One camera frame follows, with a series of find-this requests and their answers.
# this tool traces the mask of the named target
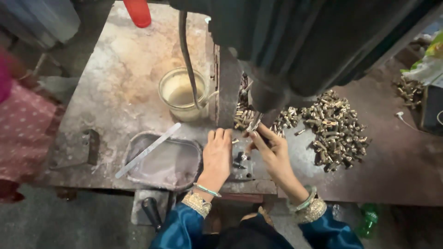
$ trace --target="hand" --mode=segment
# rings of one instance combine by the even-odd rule
[[[269,139],[269,143],[266,144],[257,132]],[[249,133],[253,142],[247,146],[246,153],[257,149],[266,163],[266,170],[272,180],[286,193],[294,205],[301,204],[309,197],[309,193],[292,171],[286,139],[277,136],[262,123],[258,125],[257,132]]]
[[[197,183],[218,192],[228,179],[232,165],[232,130],[218,128],[208,134],[208,143],[203,150],[203,172]],[[194,189],[205,201],[210,202],[212,195]]]

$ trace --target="metal work surface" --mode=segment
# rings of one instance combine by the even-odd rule
[[[132,137],[140,132],[158,134],[174,124],[169,109],[158,95],[158,82],[169,70],[184,66],[178,38],[178,11],[167,5],[149,4],[152,24],[140,29],[131,22],[123,2],[112,8],[95,50],[83,72],[78,87],[60,126],[69,139],[85,129],[100,135],[97,166],[75,166],[46,170],[37,184],[81,187],[144,189],[125,176],[115,178],[125,160],[124,152]],[[209,79],[212,58],[205,46],[205,16],[188,14],[188,46],[193,67]],[[438,168],[443,160],[443,138],[412,130],[394,117],[400,110],[413,123],[391,86],[392,73],[399,65],[390,61],[385,68],[374,70],[363,79],[335,88],[340,97],[349,99],[362,124],[364,134],[373,141],[363,164],[350,170],[325,173],[314,165],[315,152],[309,147],[314,134],[304,128],[285,131],[291,164],[303,184],[314,184],[325,200],[384,202],[443,206],[443,183]],[[183,124],[173,138],[195,140],[206,144],[210,129],[204,124]],[[247,140],[239,139],[234,150],[242,151]],[[248,161],[252,179],[232,179],[222,193],[277,194],[258,152]]]

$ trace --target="teal satin sleeve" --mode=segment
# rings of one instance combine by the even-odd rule
[[[192,249],[202,237],[203,216],[183,203],[166,216],[150,249]]]
[[[334,220],[330,207],[318,220],[300,224],[299,227],[313,249],[363,249],[351,228],[344,222]]]

